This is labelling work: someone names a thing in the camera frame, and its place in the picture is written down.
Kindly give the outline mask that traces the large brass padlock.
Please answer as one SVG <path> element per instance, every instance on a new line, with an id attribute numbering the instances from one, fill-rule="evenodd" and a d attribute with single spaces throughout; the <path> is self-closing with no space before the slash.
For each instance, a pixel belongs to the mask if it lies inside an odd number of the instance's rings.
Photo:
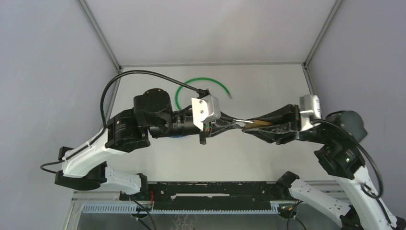
<path id="1" fill-rule="evenodd" d="M 271 126 L 272 122 L 268 121 L 262 121 L 262 120 L 247 120 L 247 119 L 233 119 L 232 123 L 243 123 L 244 125 L 241 127 L 241 129 L 253 129 L 253 128 L 258 128 L 258 127 L 266 127 L 266 126 Z"/>

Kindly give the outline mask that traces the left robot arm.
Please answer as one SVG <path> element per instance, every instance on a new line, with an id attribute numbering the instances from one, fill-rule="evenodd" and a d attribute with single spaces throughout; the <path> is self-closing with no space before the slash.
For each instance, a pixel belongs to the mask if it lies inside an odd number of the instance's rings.
<path id="1" fill-rule="evenodd" d="M 225 131 L 237 129 L 237 120 L 220 112 L 218 99 L 207 94 L 175 111 L 169 94 L 153 88 L 133 99 L 134 106 L 107 120 L 100 132 L 81 146 L 61 147 L 61 170 L 55 184 L 89 191 L 109 186 L 133 195 L 148 197 L 147 176 L 128 174 L 109 166 L 107 160 L 150 146 L 150 138 L 198 135 L 200 143 Z"/>

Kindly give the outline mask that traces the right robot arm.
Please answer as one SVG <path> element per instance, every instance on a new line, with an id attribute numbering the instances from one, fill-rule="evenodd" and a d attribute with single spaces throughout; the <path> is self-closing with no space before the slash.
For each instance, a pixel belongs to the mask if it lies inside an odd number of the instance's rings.
<path id="1" fill-rule="evenodd" d="M 375 187 L 371 181 L 366 165 L 371 157 L 360 144 L 367 131 L 358 113 L 338 111 L 323 119 L 318 104 L 290 104 L 253 118 L 243 132 L 277 145 L 294 140 L 321 144 L 314 154 L 349 202 L 328 196 L 290 171 L 276 182 L 280 198 L 293 198 L 312 206 L 343 230 L 405 229 L 405 219 L 393 215 L 382 201 L 383 185 Z"/>

